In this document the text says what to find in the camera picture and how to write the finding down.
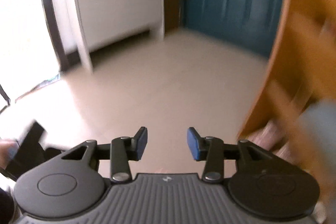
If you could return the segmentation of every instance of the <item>metal rivet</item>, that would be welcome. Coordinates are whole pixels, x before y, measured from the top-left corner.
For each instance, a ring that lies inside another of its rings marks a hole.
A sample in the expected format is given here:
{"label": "metal rivet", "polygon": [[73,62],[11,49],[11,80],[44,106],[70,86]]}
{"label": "metal rivet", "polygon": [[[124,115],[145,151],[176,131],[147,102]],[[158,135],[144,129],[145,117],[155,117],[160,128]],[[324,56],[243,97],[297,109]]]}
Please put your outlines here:
{"label": "metal rivet", "polygon": [[129,179],[129,174],[127,173],[124,173],[124,172],[120,172],[120,173],[115,173],[112,178],[115,180],[115,181],[126,181]]}
{"label": "metal rivet", "polygon": [[214,180],[219,180],[219,179],[221,179],[221,174],[220,174],[220,173],[217,173],[217,172],[209,172],[209,173],[206,173],[204,177],[205,177],[207,180],[214,181]]}

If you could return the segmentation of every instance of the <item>black object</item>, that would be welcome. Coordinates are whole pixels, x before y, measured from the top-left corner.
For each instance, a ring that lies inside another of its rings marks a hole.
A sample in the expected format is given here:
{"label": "black object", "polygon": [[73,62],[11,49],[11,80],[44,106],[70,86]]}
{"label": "black object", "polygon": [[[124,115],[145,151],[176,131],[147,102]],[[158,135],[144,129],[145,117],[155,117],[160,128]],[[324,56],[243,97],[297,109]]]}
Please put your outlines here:
{"label": "black object", "polygon": [[19,149],[7,167],[5,169],[0,168],[0,173],[16,181],[25,172],[61,154],[64,150],[54,147],[43,150],[39,141],[44,132],[44,128],[38,122],[34,122],[22,138],[18,140]]}
{"label": "black object", "polygon": [[14,214],[13,198],[0,188],[0,224],[8,224]]}
{"label": "black object", "polygon": [[[55,156],[23,174],[14,195],[25,212],[18,223],[274,223],[313,224],[309,215],[319,186],[308,173],[247,141],[225,144],[187,132],[197,174],[138,174],[128,160],[140,160],[147,128],[111,144],[95,140]],[[97,172],[111,161],[108,180]],[[223,160],[236,160],[237,172],[224,179]]]}

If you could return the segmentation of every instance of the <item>small logo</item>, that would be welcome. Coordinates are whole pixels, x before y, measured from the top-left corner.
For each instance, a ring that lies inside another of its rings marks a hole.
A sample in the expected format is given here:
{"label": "small logo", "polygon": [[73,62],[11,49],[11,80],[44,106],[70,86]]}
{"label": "small logo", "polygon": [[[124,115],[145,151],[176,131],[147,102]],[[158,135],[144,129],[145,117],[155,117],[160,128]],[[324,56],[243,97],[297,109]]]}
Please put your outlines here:
{"label": "small logo", "polygon": [[165,182],[170,182],[170,181],[172,181],[173,179],[172,179],[171,177],[169,177],[169,176],[166,176],[166,177],[164,177],[162,180],[165,181]]}

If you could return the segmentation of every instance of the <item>beige tile floor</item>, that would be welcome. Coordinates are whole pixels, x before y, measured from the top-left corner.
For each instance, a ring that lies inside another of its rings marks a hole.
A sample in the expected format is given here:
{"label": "beige tile floor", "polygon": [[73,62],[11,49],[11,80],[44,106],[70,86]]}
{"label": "beige tile floor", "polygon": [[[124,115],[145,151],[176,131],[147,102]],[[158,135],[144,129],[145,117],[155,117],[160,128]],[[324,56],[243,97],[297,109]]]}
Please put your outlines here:
{"label": "beige tile floor", "polygon": [[[0,136],[16,137],[31,119],[64,147],[96,139],[108,143],[148,127],[137,172],[202,172],[186,143],[186,130],[235,143],[260,88],[266,60],[202,34],[179,30],[163,42],[143,37],[94,56],[93,75],[82,67],[21,99],[0,115]],[[226,164],[226,176],[234,164]],[[102,161],[100,173],[109,176]]]}

